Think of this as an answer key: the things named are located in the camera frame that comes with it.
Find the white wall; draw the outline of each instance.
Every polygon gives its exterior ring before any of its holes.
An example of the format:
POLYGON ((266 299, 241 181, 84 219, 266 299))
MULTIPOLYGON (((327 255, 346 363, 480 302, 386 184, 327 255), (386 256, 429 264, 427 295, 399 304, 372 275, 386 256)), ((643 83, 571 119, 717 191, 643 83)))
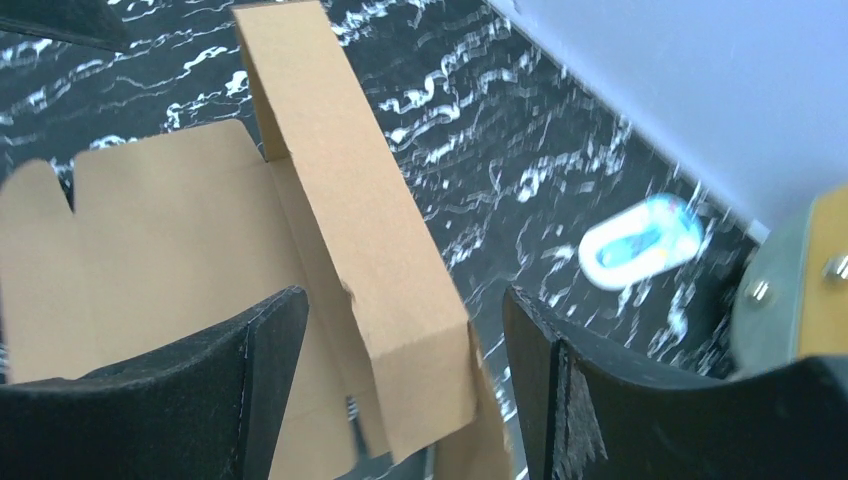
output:
POLYGON ((848 2, 490 1, 743 218, 848 182, 848 2))

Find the brown cardboard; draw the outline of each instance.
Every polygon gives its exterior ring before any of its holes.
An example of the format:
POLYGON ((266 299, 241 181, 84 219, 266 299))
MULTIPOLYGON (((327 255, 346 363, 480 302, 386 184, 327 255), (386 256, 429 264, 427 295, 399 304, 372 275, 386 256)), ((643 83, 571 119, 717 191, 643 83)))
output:
POLYGON ((323 9, 235 15, 267 163, 226 121, 81 153, 74 212, 46 162, 4 185, 10 378, 75 378, 297 284, 310 320, 271 478, 350 470, 347 396, 373 455, 401 461, 457 432, 445 442, 473 458, 450 447, 437 479, 506 469, 467 313, 323 9))

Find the wooden piece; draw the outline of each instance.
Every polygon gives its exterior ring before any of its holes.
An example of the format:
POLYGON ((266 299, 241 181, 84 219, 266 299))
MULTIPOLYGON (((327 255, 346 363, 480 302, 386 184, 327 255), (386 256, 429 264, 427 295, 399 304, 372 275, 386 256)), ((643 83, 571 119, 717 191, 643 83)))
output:
POLYGON ((848 253, 848 187, 816 200, 809 236, 798 356, 848 353, 848 282, 822 274, 830 258, 848 253))

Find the floor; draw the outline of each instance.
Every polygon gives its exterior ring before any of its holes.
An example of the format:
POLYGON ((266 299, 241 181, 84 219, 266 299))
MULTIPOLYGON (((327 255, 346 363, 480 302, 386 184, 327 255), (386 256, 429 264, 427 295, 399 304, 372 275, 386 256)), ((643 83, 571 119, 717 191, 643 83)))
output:
MULTIPOLYGON (((126 55, 0 34, 3 178, 41 157, 72 188, 81 150, 225 118, 258 142, 228 11, 243 2, 109 3, 136 39, 126 55)), ((517 478, 526 469, 500 316, 509 284, 653 359, 729 373, 728 305, 754 246, 732 212, 482 0, 324 4, 473 315, 517 478), (658 192, 697 212, 696 260, 620 292, 593 286, 577 262, 583 234, 658 192)))

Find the metal bolt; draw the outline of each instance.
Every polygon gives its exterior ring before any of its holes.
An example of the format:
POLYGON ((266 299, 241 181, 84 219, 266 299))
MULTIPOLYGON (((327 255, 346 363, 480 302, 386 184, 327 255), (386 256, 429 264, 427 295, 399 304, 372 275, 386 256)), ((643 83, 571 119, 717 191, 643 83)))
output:
POLYGON ((848 255, 838 255, 828 260, 823 274, 826 279, 833 282, 848 280, 848 255))
POLYGON ((751 282, 745 289, 745 297, 754 305, 762 306, 771 298, 771 286, 765 280, 751 282))

